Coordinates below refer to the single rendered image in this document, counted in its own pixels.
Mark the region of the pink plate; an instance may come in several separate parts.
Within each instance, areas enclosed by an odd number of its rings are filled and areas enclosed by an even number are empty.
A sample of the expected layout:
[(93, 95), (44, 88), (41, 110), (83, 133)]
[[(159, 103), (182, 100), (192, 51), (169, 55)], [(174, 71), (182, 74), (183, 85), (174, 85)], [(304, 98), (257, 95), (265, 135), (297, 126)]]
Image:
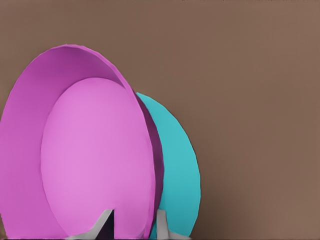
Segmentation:
[(157, 128), (117, 68), (51, 48), (14, 84), (0, 120), (0, 215), (10, 239), (64, 239), (114, 212), (117, 239), (147, 239), (163, 190)]

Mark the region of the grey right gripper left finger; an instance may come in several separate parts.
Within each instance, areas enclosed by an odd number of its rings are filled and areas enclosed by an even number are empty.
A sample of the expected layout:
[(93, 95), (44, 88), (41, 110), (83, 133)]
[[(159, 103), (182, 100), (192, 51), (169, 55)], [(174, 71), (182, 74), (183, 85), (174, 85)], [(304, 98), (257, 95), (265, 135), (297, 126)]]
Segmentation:
[(114, 240), (114, 210), (103, 211), (93, 227), (85, 233), (69, 236), (67, 240)]

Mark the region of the blue plate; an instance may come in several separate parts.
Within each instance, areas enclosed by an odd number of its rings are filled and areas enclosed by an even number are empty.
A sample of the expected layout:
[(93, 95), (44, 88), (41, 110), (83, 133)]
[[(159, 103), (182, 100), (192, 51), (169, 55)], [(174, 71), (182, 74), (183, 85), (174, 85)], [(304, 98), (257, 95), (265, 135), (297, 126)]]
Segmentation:
[(138, 93), (160, 138), (163, 190), (157, 210), (165, 210), (171, 232), (190, 237), (201, 202), (201, 177), (195, 151), (179, 121), (160, 103)]

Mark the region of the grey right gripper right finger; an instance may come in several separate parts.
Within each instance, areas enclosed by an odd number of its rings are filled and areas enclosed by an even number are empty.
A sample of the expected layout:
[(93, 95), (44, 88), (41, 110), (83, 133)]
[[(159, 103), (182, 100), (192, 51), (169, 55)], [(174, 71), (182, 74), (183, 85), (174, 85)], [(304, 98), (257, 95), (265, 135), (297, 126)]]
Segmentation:
[(156, 213), (156, 222), (154, 224), (155, 231), (151, 233), (151, 240), (190, 240), (189, 236), (181, 235), (170, 231), (166, 211), (158, 209)]

